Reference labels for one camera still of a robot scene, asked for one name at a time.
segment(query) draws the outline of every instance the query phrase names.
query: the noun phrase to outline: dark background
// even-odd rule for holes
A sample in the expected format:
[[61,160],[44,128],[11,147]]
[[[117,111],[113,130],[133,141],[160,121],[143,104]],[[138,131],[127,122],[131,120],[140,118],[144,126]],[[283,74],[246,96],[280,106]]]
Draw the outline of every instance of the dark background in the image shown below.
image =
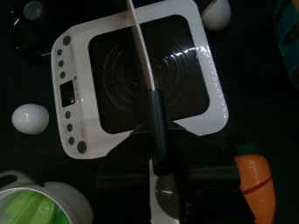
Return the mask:
[[[95,2],[65,1],[69,9],[80,9],[79,21],[117,12],[112,1],[97,1],[97,7]],[[40,181],[68,183],[95,205],[95,178],[101,159],[75,160],[63,151],[51,63],[29,61],[9,43],[9,12],[15,3],[0,0],[0,172],[21,170]],[[207,33],[230,117],[226,128],[206,137],[230,153],[235,144],[256,143],[275,181],[275,224],[295,224],[299,223],[299,93],[288,80],[276,47],[275,3],[230,0],[228,29]],[[37,136],[17,132],[11,122],[15,109],[25,103],[41,104],[51,113],[49,126]]]

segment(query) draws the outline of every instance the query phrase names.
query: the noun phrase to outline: black panel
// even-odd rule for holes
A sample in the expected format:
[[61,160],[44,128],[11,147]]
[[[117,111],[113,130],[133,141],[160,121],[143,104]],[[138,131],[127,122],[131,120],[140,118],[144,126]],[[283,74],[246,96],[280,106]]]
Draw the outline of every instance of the black panel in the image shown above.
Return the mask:
[[[187,20],[166,17],[142,30],[168,119],[202,114],[210,98]],[[146,81],[131,29],[96,36],[88,51],[101,127],[108,133],[132,130],[146,120]]]
[[75,103],[72,80],[60,85],[60,102],[64,108]]

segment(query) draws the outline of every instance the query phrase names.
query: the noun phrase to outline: white ball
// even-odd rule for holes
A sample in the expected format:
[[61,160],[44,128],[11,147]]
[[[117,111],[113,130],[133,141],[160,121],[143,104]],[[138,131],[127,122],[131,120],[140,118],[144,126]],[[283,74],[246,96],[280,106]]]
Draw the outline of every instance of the white ball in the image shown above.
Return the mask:
[[202,22],[210,31],[223,30],[231,19],[231,9],[228,0],[212,1],[202,13]]
[[24,104],[15,110],[12,122],[15,128],[24,134],[37,135],[49,123],[48,110],[37,104]]

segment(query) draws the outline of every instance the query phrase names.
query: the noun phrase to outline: white object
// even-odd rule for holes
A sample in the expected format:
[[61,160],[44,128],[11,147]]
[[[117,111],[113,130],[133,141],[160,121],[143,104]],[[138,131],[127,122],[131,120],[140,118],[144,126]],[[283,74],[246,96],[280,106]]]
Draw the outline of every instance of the white object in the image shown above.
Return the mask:
[[202,22],[211,31],[223,30],[230,24],[231,9],[228,0],[214,0],[202,13]]
[[29,190],[47,196],[65,213],[69,224],[92,224],[93,211],[91,205],[71,185],[60,182],[47,182],[44,186],[36,185],[19,171],[7,171],[0,173],[0,178],[16,176],[17,179],[12,184],[0,188],[0,207],[13,197],[15,193]]
[[[211,49],[202,25],[198,5],[192,0],[168,0],[135,9],[139,23],[179,15],[190,25],[194,49],[198,53],[202,75],[210,96],[210,107],[200,115],[176,122],[194,134],[218,132],[228,120],[228,110],[211,57]],[[108,134],[100,126],[91,62],[89,41],[100,34],[131,27],[121,12],[72,26],[57,38],[51,51],[52,85],[63,149],[72,158],[104,157],[128,137],[131,131]],[[63,107],[61,85],[71,84],[73,99]]]
[[15,128],[24,134],[37,135],[49,123],[48,110],[37,104],[24,104],[15,110],[12,122]]
[[139,54],[139,59],[142,63],[143,73],[144,73],[144,83],[148,90],[155,91],[155,78],[154,78],[154,72],[150,62],[150,57],[146,49],[146,40],[142,32],[142,28],[136,19],[136,10],[133,6],[132,0],[125,0],[127,5],[127,15],[129,18],[131,23],[133,24],[131,26],[133,38],[135,38],[135,46]]

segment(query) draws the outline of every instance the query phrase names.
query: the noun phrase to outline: ping pong ball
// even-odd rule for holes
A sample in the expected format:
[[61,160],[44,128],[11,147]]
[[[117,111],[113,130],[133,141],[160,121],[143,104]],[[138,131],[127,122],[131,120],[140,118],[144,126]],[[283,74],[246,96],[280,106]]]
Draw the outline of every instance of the ping pong ball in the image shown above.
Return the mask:
[[37,104],[24,104],[12,116],[15,128],[28,135],[40,134],[49,123],[49,113],[45,107]]

